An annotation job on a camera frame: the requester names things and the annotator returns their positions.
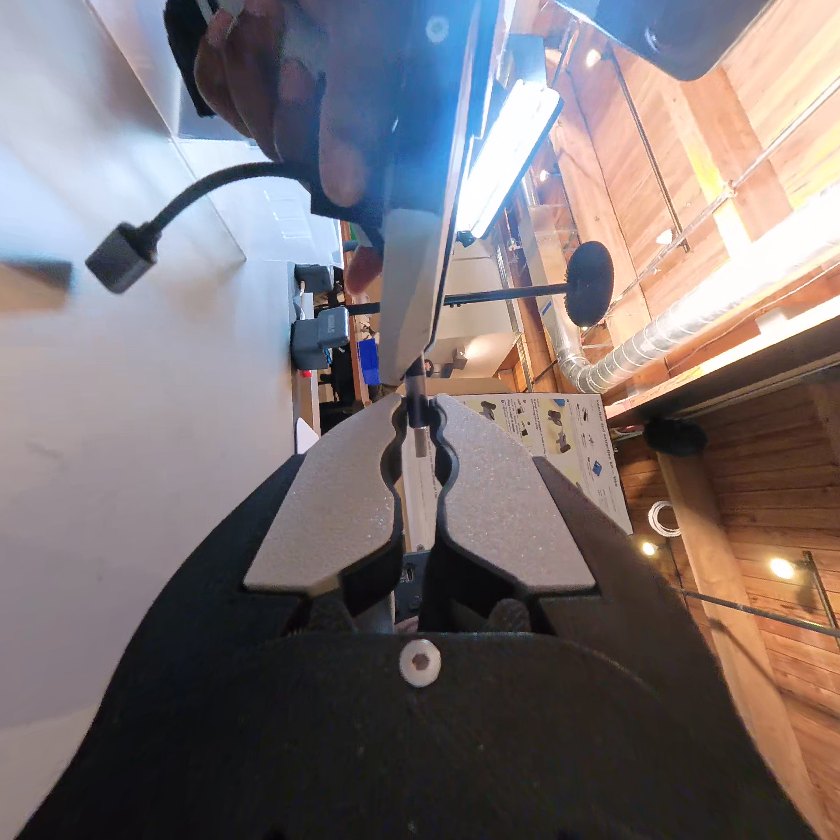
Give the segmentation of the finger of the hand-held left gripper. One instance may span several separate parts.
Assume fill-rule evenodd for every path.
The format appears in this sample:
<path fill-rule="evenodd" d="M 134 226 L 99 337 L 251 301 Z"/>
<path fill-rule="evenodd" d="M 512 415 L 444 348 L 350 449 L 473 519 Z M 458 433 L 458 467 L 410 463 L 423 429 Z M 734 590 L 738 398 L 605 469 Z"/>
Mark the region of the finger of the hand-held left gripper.
<path fill-rule="evenodd" d="M 441 216 L 416 209 L 391 210 L 383 235 L 379 369 L 397 386 L 434 343 L 452 243 Z"/>

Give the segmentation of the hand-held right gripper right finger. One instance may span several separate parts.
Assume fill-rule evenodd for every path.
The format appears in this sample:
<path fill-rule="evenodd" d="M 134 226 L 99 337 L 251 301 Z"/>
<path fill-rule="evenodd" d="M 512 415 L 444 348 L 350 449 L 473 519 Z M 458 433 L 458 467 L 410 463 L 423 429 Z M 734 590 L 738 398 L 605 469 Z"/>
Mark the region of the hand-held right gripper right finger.
<path fill-rule="evenodd" d="M 534 458 L 453 396 L 429 411 L 442 489 L 419 630 L 556 634 L 543 601 L 589 596 L 596 580 Z"/>

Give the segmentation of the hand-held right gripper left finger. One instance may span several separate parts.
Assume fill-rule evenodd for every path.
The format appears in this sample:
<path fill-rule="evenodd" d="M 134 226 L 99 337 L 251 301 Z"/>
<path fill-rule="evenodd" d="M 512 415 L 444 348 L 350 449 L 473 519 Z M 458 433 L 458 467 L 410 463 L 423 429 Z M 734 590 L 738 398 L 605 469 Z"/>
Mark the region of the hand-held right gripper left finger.
<path fill-rule="evenodd" d="M 396 632 L 403 574 L 406 408 L 397 393 L 313 444 L 245 573 L 245 591 L 339 597 L 368 634 Z"/>

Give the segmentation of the clear plastic bin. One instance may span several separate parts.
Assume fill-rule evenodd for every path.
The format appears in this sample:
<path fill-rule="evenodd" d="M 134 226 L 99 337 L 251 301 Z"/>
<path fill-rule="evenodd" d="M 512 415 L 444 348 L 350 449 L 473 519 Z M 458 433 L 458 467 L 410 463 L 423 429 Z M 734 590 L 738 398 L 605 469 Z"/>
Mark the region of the clear plastic bin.
<path fill-rule="evenodd" d="M 197 177 L 244 163 L 267 162 L 247 140 L 179 139 Z M 340 225 L 313 216 L 302 186 L 276 177 L 226 185 L 209 199 L 248 258 L 343 267 Z"/>

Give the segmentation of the person's left hand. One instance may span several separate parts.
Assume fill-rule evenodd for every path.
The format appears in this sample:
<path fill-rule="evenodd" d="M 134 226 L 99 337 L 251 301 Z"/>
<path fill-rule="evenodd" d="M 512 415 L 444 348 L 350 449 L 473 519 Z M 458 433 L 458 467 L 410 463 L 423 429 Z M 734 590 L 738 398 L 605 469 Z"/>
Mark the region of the person's left hand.
<path fill-rule="evenodd" d="M 215 113 L 273 161 L 318 165 L 338 207 L 370 193 L 400 108 L 404 2 L 243 2 L 209 18 L 194 62 Z"/>

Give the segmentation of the led light bar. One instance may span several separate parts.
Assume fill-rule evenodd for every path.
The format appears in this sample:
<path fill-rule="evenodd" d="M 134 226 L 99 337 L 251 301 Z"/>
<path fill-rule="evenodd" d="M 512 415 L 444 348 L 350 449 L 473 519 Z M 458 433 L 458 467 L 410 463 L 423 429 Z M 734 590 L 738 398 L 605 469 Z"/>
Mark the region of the led light bar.
<path fill-rule="evenodd" d="M 561 109 L 560 94 L 546 81 L 519 79 L 513 84 L 459 188 L 458 242 L 470 245 L 487 235 Z"/>

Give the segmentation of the instruction poster board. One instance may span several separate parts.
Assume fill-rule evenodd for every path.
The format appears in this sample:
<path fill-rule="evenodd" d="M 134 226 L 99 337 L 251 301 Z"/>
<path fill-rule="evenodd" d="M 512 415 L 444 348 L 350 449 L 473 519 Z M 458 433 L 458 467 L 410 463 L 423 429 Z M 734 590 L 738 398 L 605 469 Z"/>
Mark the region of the instruction poster board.
<path fill-rule="evenodd" d="M 545 457 L 625 534 L 634 532 L 601 397 L 487 393 L 458 399 L 519 441 L 531 456 Z"/>

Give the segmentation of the black disc pole stand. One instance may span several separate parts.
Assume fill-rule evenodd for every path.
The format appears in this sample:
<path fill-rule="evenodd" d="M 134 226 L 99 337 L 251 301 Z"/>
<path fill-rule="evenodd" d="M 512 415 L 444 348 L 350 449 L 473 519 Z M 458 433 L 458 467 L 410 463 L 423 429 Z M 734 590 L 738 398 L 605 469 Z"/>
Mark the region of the black disc pole stand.
<path fill-rule="evenodd" d="M 562 296 L 565 310 L 574 325 L 589 328 L 606 315 L 614 290 L 613 260 L 607 248 L 589 241 L 579 246 L 567 265 L 565 282 L 507 290 L 448 295 L 443 305 L 459 308 L 474 303 L 514 301 Z"/>

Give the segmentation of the silver ventilation duct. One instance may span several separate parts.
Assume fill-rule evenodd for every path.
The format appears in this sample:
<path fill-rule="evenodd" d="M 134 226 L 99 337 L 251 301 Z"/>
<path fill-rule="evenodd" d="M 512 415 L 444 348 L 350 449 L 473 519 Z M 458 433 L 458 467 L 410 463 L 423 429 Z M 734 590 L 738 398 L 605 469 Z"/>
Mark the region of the silver ventilation duct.
<path fill-rule="evenodd" d="M 752 301 L 767 297 L 838 251 L 838 192 L 816 196 L 599 361 L 570 350 L 560 372 L 584 394 L 603 394 Z"/>

